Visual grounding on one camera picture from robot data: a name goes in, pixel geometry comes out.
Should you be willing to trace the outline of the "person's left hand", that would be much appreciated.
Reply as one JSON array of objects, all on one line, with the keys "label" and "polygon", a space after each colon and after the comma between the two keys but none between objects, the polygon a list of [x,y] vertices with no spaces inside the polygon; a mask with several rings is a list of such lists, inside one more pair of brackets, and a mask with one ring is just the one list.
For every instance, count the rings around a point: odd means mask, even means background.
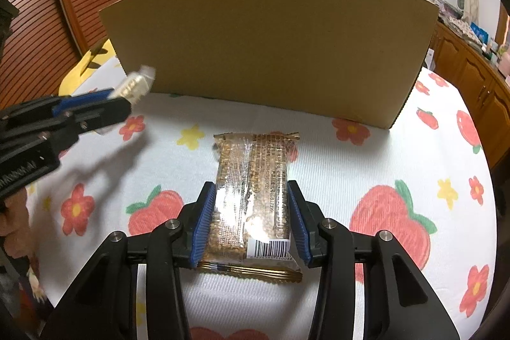
[{"label": "person's left hand", "polygon": [[23,187],[4,201],[0,232],[4,239],[4,251],[13,259],[31,257],[34,251],[27,200],[28,194]]}]

